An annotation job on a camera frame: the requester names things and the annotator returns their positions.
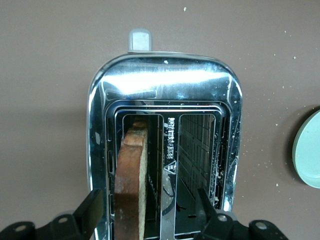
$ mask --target bread slice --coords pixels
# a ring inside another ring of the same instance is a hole
[[[116,240],[143,240],[146,217],[148,122],[136,119],[118,154],[114,185]]]

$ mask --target toaster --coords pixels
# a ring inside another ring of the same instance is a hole
[[[103,190],[104,204],[95,239],[115,239],[117,157],[135,116],[151,132],[144,239],[194,239],[199,188],[215,209],[231,211],[242,104],[236,75],[215,58],[144,51],[102,66],[87,106],[88,185]]]

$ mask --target brown crust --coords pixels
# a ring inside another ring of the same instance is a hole
[[[117,240],[139,240],[140,161],[148,124],[135,121],[120,148],[114,184],[114,234]]]

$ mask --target gray tabletop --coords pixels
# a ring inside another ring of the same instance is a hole
[[[155,51],[222,60],[243,90],[233,211],[275,223],[290,240],[318,239],[320,189],[292,163],[302,122],[319,109],[320,2],[0,1],[0,229],[37,227],[88,193],[90,82],[147,28]]]

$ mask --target round lid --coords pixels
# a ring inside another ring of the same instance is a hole
[[[320,188],[320,110],[299,129],[293,143],[293,165],[309,186]]]

